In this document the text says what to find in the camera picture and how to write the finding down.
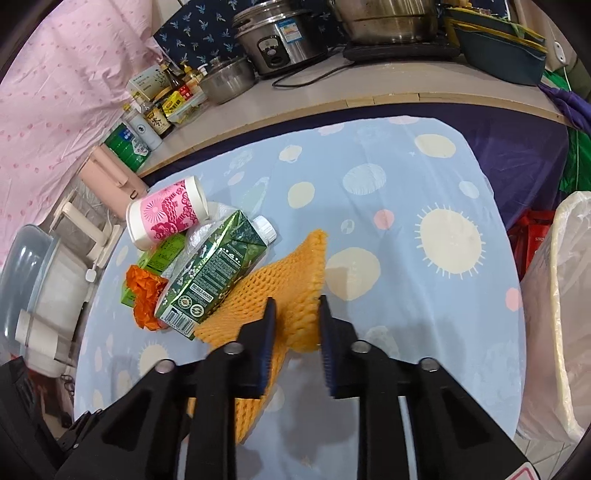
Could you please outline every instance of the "orange packaging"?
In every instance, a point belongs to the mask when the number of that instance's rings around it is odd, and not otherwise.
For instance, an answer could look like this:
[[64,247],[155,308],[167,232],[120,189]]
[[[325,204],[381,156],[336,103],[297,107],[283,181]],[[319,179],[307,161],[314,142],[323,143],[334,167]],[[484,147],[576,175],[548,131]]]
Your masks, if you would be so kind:
[[166,328],[154,316],[154,310],[168,280],[143,270],[137,265],[131,265],[125,275],[125,281],[127,287],[136,295],[134,306],[135,323],[140,328],[146,327],[151,331]]

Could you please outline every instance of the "pink bedsheet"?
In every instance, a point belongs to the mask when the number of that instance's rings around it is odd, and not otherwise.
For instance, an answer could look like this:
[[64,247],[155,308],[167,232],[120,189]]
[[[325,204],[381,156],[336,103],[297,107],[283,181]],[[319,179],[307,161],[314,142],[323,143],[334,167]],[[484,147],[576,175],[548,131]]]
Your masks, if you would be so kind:
[[0,270],[16,232],[41,223],[89,148],[154,64],[152,0],[64,0],[0,85]]

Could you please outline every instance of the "pink paper cup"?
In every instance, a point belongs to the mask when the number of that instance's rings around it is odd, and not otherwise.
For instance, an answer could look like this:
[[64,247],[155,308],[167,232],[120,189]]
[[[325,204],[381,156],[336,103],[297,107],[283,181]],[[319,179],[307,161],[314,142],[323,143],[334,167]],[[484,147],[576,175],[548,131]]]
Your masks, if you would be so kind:
[[127,230],[142,251],[209,218],[207,200],[198,179],[188,177],[129,204]]

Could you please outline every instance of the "pink container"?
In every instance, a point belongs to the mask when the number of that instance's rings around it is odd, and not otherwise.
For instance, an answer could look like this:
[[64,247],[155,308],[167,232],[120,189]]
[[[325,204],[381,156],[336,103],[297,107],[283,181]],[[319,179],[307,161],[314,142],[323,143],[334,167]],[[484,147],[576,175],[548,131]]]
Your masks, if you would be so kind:
[[150,193],[131,203],[126,212],[131,240],[143,251],[208,218],[205,193],[195,177]]
[[148,194],[146,184],[104,144],[92,150],[78,176],[122,220],[129,204]]

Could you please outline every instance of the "light blue tablecloth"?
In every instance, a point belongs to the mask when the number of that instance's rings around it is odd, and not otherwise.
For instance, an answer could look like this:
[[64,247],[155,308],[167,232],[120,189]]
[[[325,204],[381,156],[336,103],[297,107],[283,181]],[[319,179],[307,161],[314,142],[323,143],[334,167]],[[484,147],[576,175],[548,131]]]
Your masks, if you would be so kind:
[[[208,200],[264,215],[266,261],[329,233],[332,312],[391,356],[432,356],[513,435],[525,362],[519,283],[493,194],[464,138],[434,119],[368,119],[293,132],[195,165]],[[127,234],[104,273],[83,338],[75,412],[106,407],[161,358],[203,358],[173,331],[139,330],[119,303],[139,255]],[[335,401],[318,353],[291,354],[238,447],[240,479],[356,477],[356,401]]]

